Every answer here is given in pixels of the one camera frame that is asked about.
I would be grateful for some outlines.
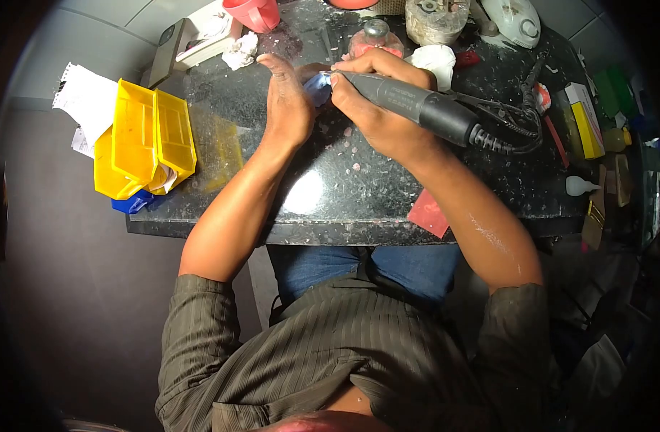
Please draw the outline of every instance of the crumpled tissue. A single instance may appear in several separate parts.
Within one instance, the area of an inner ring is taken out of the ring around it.
[[[222,53],[222,60],[236,71],[253,63],[253,56],[258,51],[258,36],[254,32],[241,36]]]

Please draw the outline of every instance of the yellow plastic bin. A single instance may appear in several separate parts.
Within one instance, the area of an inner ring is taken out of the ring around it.
[[[164,195],[155,190],[167,180],[161,163],[177,175],[172,187],[195,172],[186,101],[119,80],[114,124],[95,143],[95,190],[115,200],[141,188]]]
[[[112,168],[147,185],[157,168],[154,126],[156,95],[152,90],[119,80],[112,132]]]
[[[145,184],[126,178],[112,168],[112,127],[95,142],[95,190],[115,200],[127,200]]]
[[[157,159],[177,174],[174,187],[196,169],[196,150],[188,119],[188,106],[185,100],[160,90],[155,92],[155,98]],[[151,192],[156,195],[166,194],[164,188]]]

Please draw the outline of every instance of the person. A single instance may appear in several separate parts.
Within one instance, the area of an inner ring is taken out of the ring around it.
[[[459,249],[377,247],[361,259],[350,247],[276,247],[283,310],[239,342],[231,281],[316,116],[302,82],[318,65],[257,61],[272,72],[265,133],[181,255],[155,408],[165,430],[540,430],[548,311],[529,234],[438,138],[364,99],[340,73],[331,74],[334,107],[434,196]],[[332,69],[435,85],[381,49]],[[439,308],[460,249],[490,290],[472,361]]]

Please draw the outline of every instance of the jeans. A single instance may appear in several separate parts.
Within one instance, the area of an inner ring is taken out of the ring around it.
[[[347,246],[268,245],[277,289],[283,304],[310,286],[356,270],[356,249]],[[412,294],[442,303],[461,256],[459,246],[379,246],[371,255],[377,272]]]

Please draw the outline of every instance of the floor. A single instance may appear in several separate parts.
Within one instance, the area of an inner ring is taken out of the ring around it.
[[[160,335],[184,240],[127,234],[93,190],[92,160],[70,148],[61,111],[11,111],[4,124],[9,228],[0,295],[50,402],[67,415],[160,431]],[[267,327],[276,282],[265,248],[234,281],[241,338]],[[473,351],[488,297],[466,264],[448,308]]]

